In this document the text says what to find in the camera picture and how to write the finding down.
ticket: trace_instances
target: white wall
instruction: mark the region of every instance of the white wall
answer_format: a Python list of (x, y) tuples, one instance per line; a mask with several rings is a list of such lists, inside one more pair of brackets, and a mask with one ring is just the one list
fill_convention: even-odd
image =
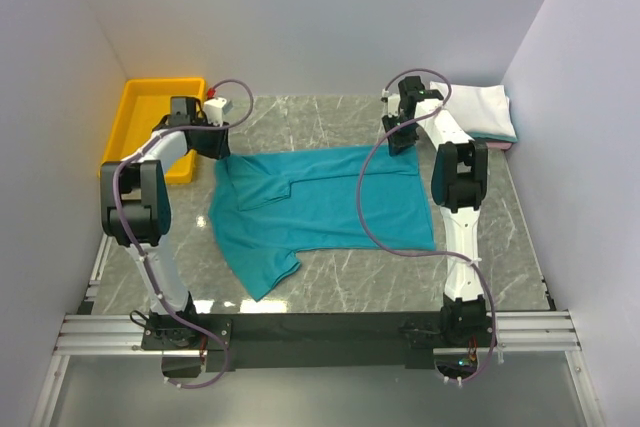
[(0, 0), (0, 425), (28, 423), (86, 289), (123, 81), (85, 0)]
[(88, 0), (128, 76), (371, 93), (399, 70), (497, 83), (543, 0)]
[(609, 425), (638, 425), (638, 0), (546, 0), (504, 78), (510, 166)]

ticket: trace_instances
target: floor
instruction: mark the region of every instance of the floor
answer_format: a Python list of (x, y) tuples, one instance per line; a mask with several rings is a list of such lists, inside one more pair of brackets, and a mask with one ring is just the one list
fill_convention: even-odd
[[(232, 118), (247, 108), (234, 101)], [(258, 97), (253, 116), (230, 134), (232, 152), (249, 154), (372, 144), (382, 133), (383, 104), (371, 96)], [(435, 150), (423, 134), (417, 145), (427, 191)], [(446, 261), (407, 259), (376, 250), (299, 254), (300, 270), (261, 302), (254, 302), (216, 246), (207, 212), (215, 188), (213, 161), (199, 158), (195, 180), (170, 186), (170, 232), (180, 274), (201, 312), (373, 312), (439, 310)], [(435, 238), (444, 227), (431, 205)], [(490, 151), (489, 188), (478, 229), (480, 268), (499, 310), (548, 310), (546, 286), (511, 182), (504, 153)], [(133, 261), (109, 249), (94, 314), (144, 310), (148, 296)]]

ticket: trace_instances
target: teal t-shirt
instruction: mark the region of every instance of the teal t-shirt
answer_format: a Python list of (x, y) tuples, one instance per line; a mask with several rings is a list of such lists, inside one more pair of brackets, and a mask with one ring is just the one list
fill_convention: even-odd
[[(260, 300), (300, 267), (296, 252), (375, 249), (355, 204), (370, 146), (231, 155), (215, 164), (209, 210), (225, 260)], [(369, 228), (394, 249), (433, 250), (433, 226), (415, 148), (380, 149), (362, 184)]]

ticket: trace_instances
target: yellow tray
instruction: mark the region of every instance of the yellow tray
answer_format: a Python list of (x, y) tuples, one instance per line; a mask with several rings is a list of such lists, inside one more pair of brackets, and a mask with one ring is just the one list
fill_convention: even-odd
[[(173, 96), (197, 97), (204, 102), (204, 79), (132, 79), (124, 86), (116, 119), (102, 162), (121, 160), (147, 140), (152, 129), (170, 111)], [(195, 152), (178, 160), (165, 175), (168, 184), (187, 184), (193, 178)]]

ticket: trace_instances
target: white cloth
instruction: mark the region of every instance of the white cloth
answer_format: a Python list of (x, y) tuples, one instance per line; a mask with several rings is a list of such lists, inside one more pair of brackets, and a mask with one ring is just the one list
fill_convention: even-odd
[[(431, 82), (431, 89), (447, 95), (447, 84)], [(452, 85), (452, 94), (445, 106), (456, 122), (471, 137), (516, 142), (516, 131), (509, 114), (509, 98), (503, 85), (472, 87)]]

